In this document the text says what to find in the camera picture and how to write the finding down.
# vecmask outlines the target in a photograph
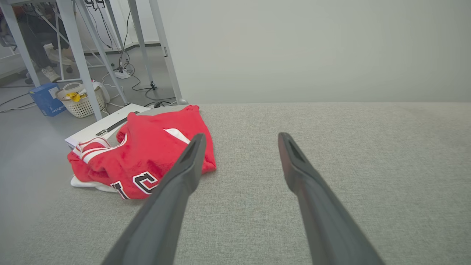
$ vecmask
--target yellow object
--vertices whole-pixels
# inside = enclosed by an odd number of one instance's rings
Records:
[[[72,99],[73,102],[79,102],[81,99],[81,96],[77,92],[72,92],[67,94],[67,96]]]

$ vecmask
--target jersey number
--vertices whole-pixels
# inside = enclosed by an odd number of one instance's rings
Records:
[[[152,189],[157,187],[156,183],[158,180],[149,172],[144,172],[142,174],[132,177],[132,181],[140,190],[142,190],[142,192],[144,192],[145,194],[151,194]],[[111,187],[115,188],[123,199],[129,199],[128,195],[126,195],[126,193],[124,192],[121,181],[111,183]]]
[[[153,185],[157,182],[157,178],[152,176],[149,172],[144,172],[140,175],[132,177],[132,181],[145,194],[151,194],[152,189],[157,186],[157,185]]]
[[[124,193],[124,190],[122,189],[121,181],[111,183],[111,187],[117,190],[123,199],[129,199],[128,195],[126,195],[126,193]]]

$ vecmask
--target red jersey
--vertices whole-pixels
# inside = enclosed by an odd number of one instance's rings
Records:
[[[198,106],[155,116],[128,114],[117,146],[103,137],[79,143],[67,156],[81,182],[115,188],[123,199],[144,199],[178,160],[190,140],[206,135],[202,173],[216,170],[213,145]]]

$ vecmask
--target cardboard box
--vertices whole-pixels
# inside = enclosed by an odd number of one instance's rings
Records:
[[[54,117],[66,110],[62,102],[56,98],[56,91],[59,91],[56,83],[47,83],[29,91],[44,116]]]

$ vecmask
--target plastic basket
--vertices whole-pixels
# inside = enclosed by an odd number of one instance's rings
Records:
[[[70,83],[67,84],[64,89],[56,92],[56,97],[64,104],[65,108],[72,113],[77,118],[84,118],[93,114],[93,109],[90,104],[90,99],[87,97],[80,99],[79,102],[75,102],[71,99],[67,99],[66,96],[69,93],[77,92],[84,90],[85,86],[81,83]],[[105,101],[103,100],[103,95],[98,86],[95,89],[95,95],[97,97],[98,105],[100,110],[105,108]]]

